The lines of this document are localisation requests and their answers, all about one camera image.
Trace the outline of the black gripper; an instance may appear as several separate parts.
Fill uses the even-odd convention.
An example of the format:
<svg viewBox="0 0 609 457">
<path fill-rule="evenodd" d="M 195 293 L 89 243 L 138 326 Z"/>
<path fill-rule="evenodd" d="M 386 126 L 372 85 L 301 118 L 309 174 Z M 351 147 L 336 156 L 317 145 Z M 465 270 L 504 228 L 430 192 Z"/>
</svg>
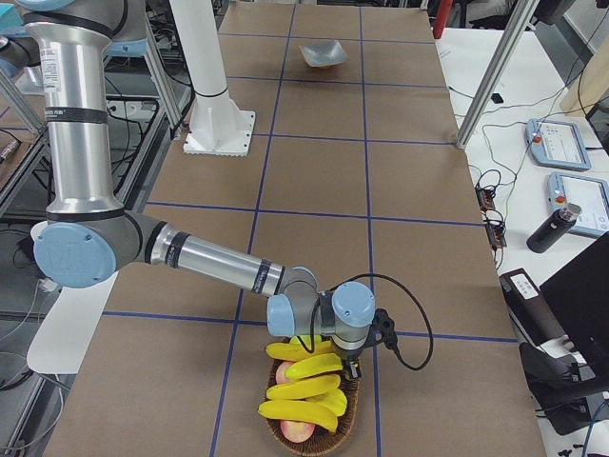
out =
<svg viewBox="0 0 609 457">
<path fill-rule="evenodd" d="M 331 340 L 334 352 L 345 364 L 345 376 L 348 379 L 360 379 L 361 369 L 359 357 L 364 347 L 360 342 L 346 342 L 340 339 Z"/>
</svg>

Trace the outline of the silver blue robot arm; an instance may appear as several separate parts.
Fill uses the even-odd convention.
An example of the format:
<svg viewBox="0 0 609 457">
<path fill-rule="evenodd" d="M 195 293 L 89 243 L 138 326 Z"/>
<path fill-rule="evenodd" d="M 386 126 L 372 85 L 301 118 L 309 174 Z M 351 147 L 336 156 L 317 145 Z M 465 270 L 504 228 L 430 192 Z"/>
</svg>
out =
<svg viewBox="0 0 609 457">
<path fill-rule="evenodd" d="M 13 78 L 24 68 L 39 65 L 39 46 L 33 38 L 26 35 L 1 36 L 1 71 L 8 78 Z"/>
<path fill-rule="evenodd" d="M 103 56 L 112 45 L 147 44 L 141 1 L 26 1 L 27 33 L 38 44 L 55 197 L 34 241 L 38 267 L 55 283 L 89 288 L 126 265 L 164 264 L 267 298 L 270 334 L 327 336 L 339 366 L 361 374 L 373 345 L 375 299 L 359 280 L 319 290 L 306 268 L 285 268 L 215 245 L 125 209 L 111 173 Z"/>
</svg>

